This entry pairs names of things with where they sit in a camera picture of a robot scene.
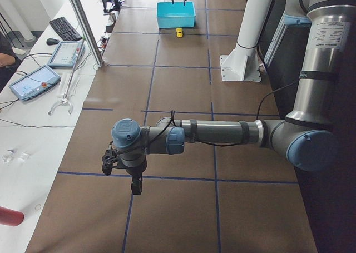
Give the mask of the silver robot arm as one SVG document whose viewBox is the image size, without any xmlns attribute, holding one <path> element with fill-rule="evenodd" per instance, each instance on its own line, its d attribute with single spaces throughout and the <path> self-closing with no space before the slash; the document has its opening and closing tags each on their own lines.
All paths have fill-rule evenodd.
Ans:
<svg viewBox="0 0 356 253">
<path fill-rule="evenodd" d="M 149 154 L 181 154 L 185 143 L 212 146 L 255 144 L 284 156 L 304 171 L 319 171 L 335 163 L 339 142 L 332 133 L 329 109 L 355 22 L 355 0 L 286 0 L 286 18 L 310 23 L 294 107 L 283 120 L 176 120 L 165 117 L 155 126 L 140 126 L 126 118 L 111 130 L 112 141 L 102 157 L 102 171 L 123 169 L 131 175 L 131 191 L 142 193 Z"/>
</svg>

